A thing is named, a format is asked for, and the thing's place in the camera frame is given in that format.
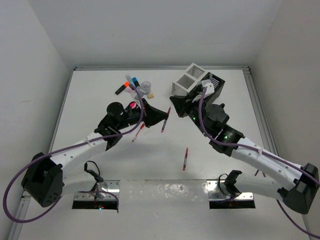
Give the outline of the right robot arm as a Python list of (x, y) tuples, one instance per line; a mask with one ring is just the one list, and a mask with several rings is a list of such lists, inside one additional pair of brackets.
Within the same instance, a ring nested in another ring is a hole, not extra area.
[(306, 215), (319, 189), (319, 171), (308, 163), (301, 166), (263, 149), (230, 127), (224, 104), (206, 105), (186, 96), (170, 96), (179, 117), (189, 117), (209, 144), (220, 154), (240, 160), (267, 175), (252, 177), (241, 170), (227, 174), (221, 188), (224, 195), (251, 192), (283, 202), (291, 210)]

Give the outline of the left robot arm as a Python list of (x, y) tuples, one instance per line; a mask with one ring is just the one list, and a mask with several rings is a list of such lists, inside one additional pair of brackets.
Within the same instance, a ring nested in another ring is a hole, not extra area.
[(42, 152), (33, 159), (41, 158), (30, 166), (22, 181), (22, 188), (43, 208), (51, 206), (63, 195), (92, 190), (103, 178), (93, 170), (86, 169), (72, 175), (71, 170), (84, 164), (90, 158), (115, 146), (121, 130), (138, 125), (140, 121), (151, 127), (168, 118), (168, 114), (152, 107), (146, 100), (142, 106), (132, 101), (127, 107), (112, 102), (106, 108), (106, 116), (87, 137), (76, 143), (73, 149), (45, 156)]

